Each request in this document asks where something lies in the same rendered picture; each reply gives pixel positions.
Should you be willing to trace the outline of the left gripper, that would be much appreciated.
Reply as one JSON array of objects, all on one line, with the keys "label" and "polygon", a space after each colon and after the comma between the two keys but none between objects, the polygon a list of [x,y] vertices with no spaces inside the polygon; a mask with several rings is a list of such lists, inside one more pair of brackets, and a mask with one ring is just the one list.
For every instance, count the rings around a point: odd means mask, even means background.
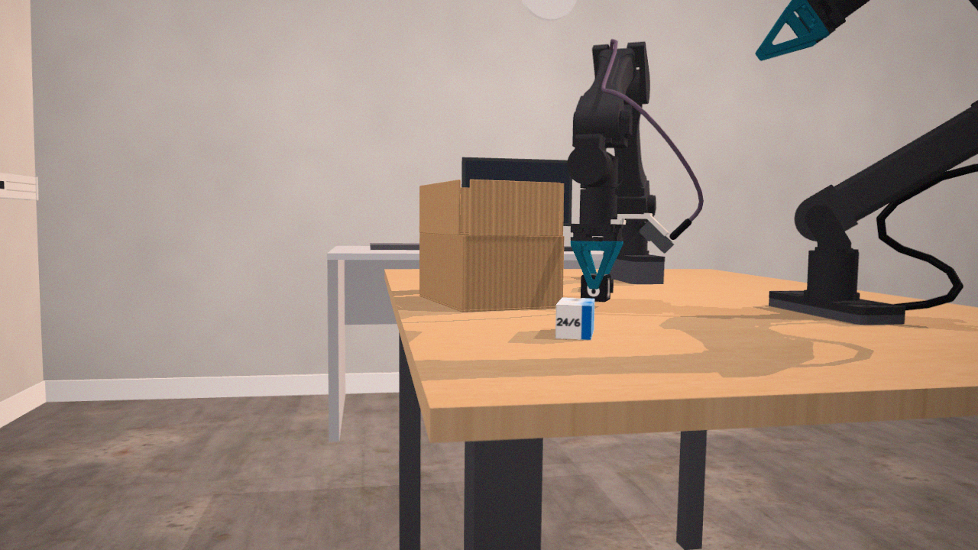
[{"label": "left gripper", "polygon": [[[756,51],[756,57],[759,60],[768,60],[784,53],[813,47],[844,24],[848,15],[867,2],[869,0],[792,0],[761,43]],[[773,45],[773,39],[778,36],[780,29],[785,27],[786,22],[798,37]]]}]

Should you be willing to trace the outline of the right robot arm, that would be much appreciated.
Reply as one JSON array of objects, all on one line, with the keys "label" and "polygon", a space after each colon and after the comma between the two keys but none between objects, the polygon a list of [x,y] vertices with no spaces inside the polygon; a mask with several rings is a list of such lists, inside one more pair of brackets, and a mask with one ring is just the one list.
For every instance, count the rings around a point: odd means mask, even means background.
[{"label": "right robot arm", "polygon": [[[615,188],[616,219],[617,215],[645,213],[652,213],[654,217],[656,196],[650,195],[649,180],[640,159],[640,113],[623,99],[601,90],[602,78],[614,52],[614,49],[607,49],[609,44],[591,47],[596,78],[580,97],[573,115],[572,146],[575,149],[567,159],[567,172],[582,189]],[[640,108],[649,104],[649,58],[645,41],[627,43],[627,48],[616,49],[605,88],[620,92]],[[615,156],[607,152],[607,147],[614,147]],[[659,232],[649,219],[624,220],[624,244],[616,260],[665,262],[662,255],[650,255],[647,244],[652,241],[660,251],[667,253],[674,246],[673,241]]]}]

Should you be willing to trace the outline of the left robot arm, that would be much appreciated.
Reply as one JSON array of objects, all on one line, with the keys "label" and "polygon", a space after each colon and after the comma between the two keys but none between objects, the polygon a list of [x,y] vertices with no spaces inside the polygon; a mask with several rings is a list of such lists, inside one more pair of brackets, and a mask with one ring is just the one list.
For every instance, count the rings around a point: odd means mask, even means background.
[{"label": "left robot arm", "polygon": [[842,183],[805,199],[795,227],[811,241],[805,291],[769,291],[771,299],[853,315],[905,315],[905,306],[860,299],[858,248],[845,233],[858,221],[978,154],[978,100],[908,145]]}]

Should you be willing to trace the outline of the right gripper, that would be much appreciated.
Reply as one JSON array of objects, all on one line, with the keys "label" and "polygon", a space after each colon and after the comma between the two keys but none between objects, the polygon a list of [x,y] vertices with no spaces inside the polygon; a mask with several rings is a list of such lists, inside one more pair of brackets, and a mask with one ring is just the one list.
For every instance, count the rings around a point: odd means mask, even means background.
[{"label": "right gripper", "polygon": [[[580,190],[579,224],[572,224],[572,250],[582,269],[589,289],[600,288],[602,277],[609,274],[620,249],[623,246],[624,224],[626,219],[649,219],[664,236],[669,232],[662,228],[651,213],[645,215],[617,215],[617,190],[607,187],[591,187]],[[603,237],[591,237],[603,236]],[[586,237],[586,238],[585,238]],[[591,259],[591,251],[603,251],[600,270]],[[610,260],[610,261],[609,261]],[[587,263],[586,263],[587,262]],[[596,279],[591,279],[591,273],[597,273]]]}]

